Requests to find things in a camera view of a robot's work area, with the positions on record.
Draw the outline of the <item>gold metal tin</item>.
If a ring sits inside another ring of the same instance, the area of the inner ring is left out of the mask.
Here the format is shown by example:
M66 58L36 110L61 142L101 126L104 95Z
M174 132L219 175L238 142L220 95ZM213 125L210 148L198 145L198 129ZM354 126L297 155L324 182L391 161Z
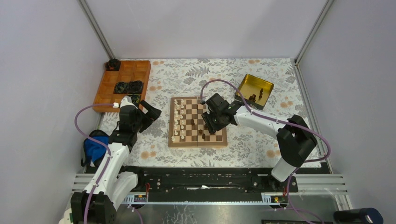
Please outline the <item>gold metal tin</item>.
M259 100L259 92L261 88L263 88L263 96ZM253 75L246 74L241 84L239 85L238 90L242 93L244 99L249 104L249 106L262 111L267 103L268 98L271 95L273 88L274 88L273 83L255 77ZM255 102L248 100L248 98L252 94L256 95Z

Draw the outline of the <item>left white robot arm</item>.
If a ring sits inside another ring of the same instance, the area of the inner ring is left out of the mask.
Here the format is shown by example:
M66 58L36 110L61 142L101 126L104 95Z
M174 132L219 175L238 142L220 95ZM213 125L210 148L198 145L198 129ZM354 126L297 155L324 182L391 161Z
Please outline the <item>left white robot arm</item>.
M71 197L71 214L75 224L112 224L125 197L132 190L141 191L145 180L134 172L120 172L137 142L137 134L142 133L156 121L161 110L145 100L139 106L125 96L120 103L105 103L105 106L119 108L118 127L109 137L108 144L99 142L106 152L93 178L81 192Z

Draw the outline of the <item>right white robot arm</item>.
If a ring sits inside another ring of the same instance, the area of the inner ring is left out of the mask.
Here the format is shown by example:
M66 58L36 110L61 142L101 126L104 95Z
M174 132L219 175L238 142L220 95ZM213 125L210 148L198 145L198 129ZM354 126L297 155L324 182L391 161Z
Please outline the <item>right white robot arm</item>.
M232 124L252 128L277 140L281 158L272 168L268 179L269 189L274 192L286 187L286 179L302 166L317 146L316 138L298 115L283 121L245 106L240 101L228 103L217 93L202 101L202 104L207 107L202 118L210 133Z

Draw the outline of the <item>dark chess piece in tin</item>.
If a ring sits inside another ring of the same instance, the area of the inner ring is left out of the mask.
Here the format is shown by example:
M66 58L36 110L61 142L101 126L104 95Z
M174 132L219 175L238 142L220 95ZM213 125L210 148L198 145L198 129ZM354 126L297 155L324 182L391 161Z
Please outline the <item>dark chess piece in tin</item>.
M255 94L252 94L252 95L248 98L248 100L250 100L250 101L252 101L252 102L255 102L255 101L256 101L256 95L255 95Z
M260 89L260 92L259 92L259 100L262 98L262 96L263 96L263 88Z

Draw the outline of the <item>wooden chess board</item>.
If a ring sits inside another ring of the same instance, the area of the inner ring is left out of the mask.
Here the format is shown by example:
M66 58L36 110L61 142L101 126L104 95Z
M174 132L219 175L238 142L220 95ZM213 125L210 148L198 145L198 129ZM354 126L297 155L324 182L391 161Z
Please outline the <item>wooden chess board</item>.
M200 97L173 97L170 100L170 125L168 131L168 147L170 148L223 148L227 147L226 128L210 134L208 129L204 129L205 122L202 113L206 112L206 105L200 103ZM198 130L203 130L205 139L198 134ZM177 138L176 142L171 141L171 137Z

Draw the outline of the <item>orange compartment tray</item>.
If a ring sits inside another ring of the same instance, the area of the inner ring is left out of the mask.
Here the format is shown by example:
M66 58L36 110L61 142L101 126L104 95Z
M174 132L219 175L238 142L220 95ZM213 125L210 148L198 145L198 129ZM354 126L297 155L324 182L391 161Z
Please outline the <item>orange compartment tray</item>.
M121 103L130 96L134 104L145 99L151 63L148 60L121 61L119 71L105 71L98 87L93 107L96 112L119 112L118 108L105 104Z

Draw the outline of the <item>floral table cloth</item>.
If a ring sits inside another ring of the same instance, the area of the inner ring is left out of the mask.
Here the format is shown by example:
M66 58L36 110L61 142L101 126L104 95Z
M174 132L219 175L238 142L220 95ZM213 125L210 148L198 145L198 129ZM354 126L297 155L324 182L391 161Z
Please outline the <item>floral table cloth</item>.
M252 128L229 125L224 148L170 148L168 129L172 97L207 97L218 93L234 100L246 74L274 85L264 111L282 119L307 116L290 59L152 59L146 101L160 118L139 137L126 166L141 167L273 167L280 159L275 139Z

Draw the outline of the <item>blue cloth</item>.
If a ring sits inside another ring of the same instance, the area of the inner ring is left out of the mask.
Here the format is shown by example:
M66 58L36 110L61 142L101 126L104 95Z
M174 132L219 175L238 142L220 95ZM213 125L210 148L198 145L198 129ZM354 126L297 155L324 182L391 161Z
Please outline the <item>blue cloth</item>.
M89 134L89 136L106 145L108 144L109 135L102 130L94 130ZM80 162L82 167L88 165L91 167L99 167L107 150L105 146L90 139L85 139L83 142L83 152L84 156Z

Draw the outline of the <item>black item tray corner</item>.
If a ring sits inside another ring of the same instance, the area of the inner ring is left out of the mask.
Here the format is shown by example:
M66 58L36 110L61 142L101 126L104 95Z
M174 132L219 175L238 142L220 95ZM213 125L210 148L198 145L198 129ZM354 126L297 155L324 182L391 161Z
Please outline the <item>black item tray corner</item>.
M106 71L119 71L121 66L121 61L118 59L110 59L105 63Z

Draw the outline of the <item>dark cylinder bottle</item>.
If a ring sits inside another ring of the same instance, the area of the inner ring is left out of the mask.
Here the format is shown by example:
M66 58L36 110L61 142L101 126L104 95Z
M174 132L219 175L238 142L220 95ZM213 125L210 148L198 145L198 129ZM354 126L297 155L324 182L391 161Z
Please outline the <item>dark cylinder bottle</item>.
M334 221L338 224L383 224L384 219L375 208L336 211Z

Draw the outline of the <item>black mounting rail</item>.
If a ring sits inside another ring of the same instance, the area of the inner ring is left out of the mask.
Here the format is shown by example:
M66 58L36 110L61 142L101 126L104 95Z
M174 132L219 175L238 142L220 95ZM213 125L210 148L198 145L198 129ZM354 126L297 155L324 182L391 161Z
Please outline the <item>black mounting rail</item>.
M127 171L138 175L132 192L142 192L152 203L257 202L263 193L298 192L295 177L287 187L270 176L269 168L121 168Z

